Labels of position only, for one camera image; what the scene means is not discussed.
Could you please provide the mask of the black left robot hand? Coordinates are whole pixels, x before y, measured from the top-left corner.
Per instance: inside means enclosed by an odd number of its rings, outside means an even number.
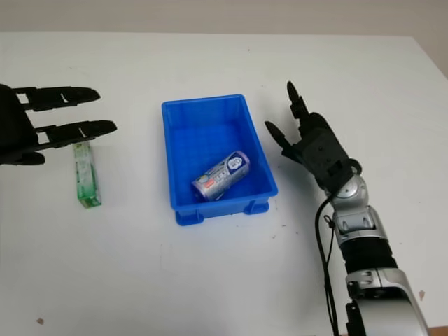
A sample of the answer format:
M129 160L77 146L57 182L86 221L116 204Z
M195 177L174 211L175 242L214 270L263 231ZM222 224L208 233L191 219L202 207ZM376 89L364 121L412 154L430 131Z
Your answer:
M28 111L73 107L100 99L88 87L21 87L1 85L1 164L42 165L40 152L89 141L117 130L111 120L74 122L35 128Z

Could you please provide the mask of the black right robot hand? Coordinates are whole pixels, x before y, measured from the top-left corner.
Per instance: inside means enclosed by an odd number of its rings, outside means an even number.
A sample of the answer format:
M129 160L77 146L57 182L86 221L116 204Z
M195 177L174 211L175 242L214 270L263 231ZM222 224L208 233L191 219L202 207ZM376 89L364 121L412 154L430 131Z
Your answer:
M285 134L271 121L266 120L265 126L272 138L282 148L281 154L295 161L309 171L317 165L324 153L329 150L338 151L341 148L335 133L326 119L319 113L310 113L302 95L291 81L287 82L287 92L290 99L290 110L294 120L298 122L300 140L291 144Z

